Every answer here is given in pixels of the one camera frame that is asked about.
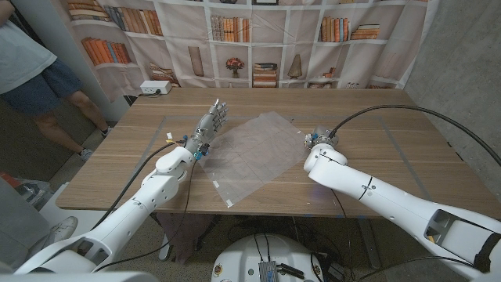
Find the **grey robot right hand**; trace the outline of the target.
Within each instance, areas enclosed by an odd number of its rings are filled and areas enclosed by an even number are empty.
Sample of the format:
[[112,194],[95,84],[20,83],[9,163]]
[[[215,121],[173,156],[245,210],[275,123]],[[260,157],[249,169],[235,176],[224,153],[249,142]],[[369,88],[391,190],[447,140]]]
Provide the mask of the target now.
[[330,135],[331,131],[326,126],[317,125],[311,133],[306,135],[305,146],[312,149],[315,145],[325,143],[335,147],[339,142],[339,138]]

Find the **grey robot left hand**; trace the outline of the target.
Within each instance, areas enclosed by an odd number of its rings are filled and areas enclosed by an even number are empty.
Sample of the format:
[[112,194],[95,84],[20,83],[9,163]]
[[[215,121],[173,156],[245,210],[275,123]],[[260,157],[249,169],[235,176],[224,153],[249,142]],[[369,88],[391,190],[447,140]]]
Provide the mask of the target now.
[[188,138],[185,148],[192,154],[202,151],[201,147],[209,144],[227,122],[227,112],[226,103],[220,103],[219,99],[216,99],[209,111],[200,119],[193,134]]

